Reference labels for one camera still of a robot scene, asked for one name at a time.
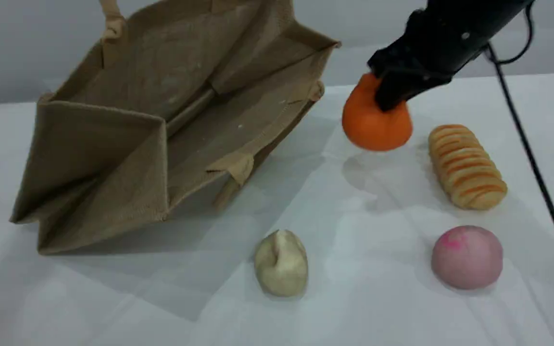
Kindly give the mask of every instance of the bread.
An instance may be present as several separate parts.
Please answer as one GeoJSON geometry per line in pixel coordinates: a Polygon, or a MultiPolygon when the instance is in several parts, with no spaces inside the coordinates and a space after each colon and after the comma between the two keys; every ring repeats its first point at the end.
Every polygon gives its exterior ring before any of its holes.
{"type": "Polygon", "coordinates": [[[298,236],[278,230],[264,238],[253,257],[255,276],[262,289],[279,297],[305,291],[308,279],[307,254],[298,236]]]}
{"type": "Polygon", "coordinates": [[[442,188],[459,208],[490,210],[508,192],[488,153],[463,125],[442,125],[431,131],[429,155],[442,188]]]}

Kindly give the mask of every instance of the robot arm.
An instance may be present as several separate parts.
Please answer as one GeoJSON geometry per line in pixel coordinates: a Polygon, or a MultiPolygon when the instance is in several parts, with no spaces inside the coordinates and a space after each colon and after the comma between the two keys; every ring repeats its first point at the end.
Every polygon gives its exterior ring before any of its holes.
{"type": "Polygon", "coordinates": [[[376,103],[393,109],[425,90],[449,83],[490,38],[533,0],[428,0],[405,33],[374,53],[367,65],[382,79],[376,103]]]}

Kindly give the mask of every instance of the white table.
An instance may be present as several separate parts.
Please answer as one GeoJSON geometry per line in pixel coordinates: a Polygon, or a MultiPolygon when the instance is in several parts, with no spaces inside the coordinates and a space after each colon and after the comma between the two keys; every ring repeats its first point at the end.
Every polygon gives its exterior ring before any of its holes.
{"type": "MultiPolygon", "coordinates": [[[[509,78],[554,196],[554,75],[509,78]]],[[[175,221],[85,256],[38,256],[37,226],[7,222],[28,152],[34,105],[0,105],[0,345],[554,346],[554,228],[494,78],[459,79],[411,101],[403,148],[364,153],[339,122],[351,87],[328,88],[224,215],[209,188],[175,221]],[[436,125],[463,123],[510,193],[486,213],[457,210],[429,168],[436,125]],[[453,291],[429,252],[456,225],[504,246],[490,289],[453,291]],[[264,295],[250,256],[277,228],[310,261],[301,299],[264,295]]]]}

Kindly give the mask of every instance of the pink bun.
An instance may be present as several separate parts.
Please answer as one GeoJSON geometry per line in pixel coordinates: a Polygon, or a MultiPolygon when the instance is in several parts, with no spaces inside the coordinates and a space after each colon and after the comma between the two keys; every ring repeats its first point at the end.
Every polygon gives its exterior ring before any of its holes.
{"type": "Polygon", "coordinates": [[[502,273],[504,250],[490,231],[459,226],[445,232],[435,243],[431,267],[440,280],[452,287],[487,287],[502,273]]]}

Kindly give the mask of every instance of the toy food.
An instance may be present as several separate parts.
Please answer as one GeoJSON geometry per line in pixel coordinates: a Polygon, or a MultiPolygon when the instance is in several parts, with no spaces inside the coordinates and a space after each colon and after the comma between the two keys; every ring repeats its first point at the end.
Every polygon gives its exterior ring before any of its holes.
{"type": "Polygon", "coordinates": [[[345,107],[341,124],[349,140],[362,149],[389,151],[406,144],[412,135],[412,121],[405,101],[388,112],[376,104],[376,90],[382,81],[364,74],[345,107]]]}
{"type": "Polygon", "coordinates": [[[501,173],[467,127],[436,127],[428,143],[435,174],[453,204],[490,210],[504,199],[508,187],[501,173]]]}
{"type": "Polygon", "coordinates": [[[307,285],[305,247],[288,230],[278,230],[264,238],[256,249],[253,263],[262,289],[275,296],[297,296],[307,285]]]}
{"type": "Polygon", "coordinates": [[[458,289],[491,285],[504,267],[504,250],[493,233],[477,226],[445,232],[433,248],[431,267],[440,280],[458,289]]]}

